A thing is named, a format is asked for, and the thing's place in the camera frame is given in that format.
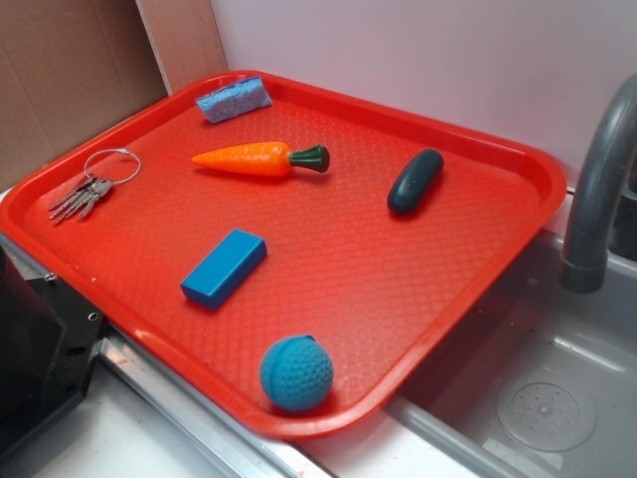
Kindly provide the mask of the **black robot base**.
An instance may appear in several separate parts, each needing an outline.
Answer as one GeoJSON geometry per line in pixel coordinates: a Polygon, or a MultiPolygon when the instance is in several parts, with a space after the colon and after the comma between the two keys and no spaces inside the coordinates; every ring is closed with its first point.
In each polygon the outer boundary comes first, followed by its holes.
{"type": "Polygon", "coordinates": [[[1,459],[80,404],[104,314],[59,278],[25,279],[1,253],[1,459]]]}

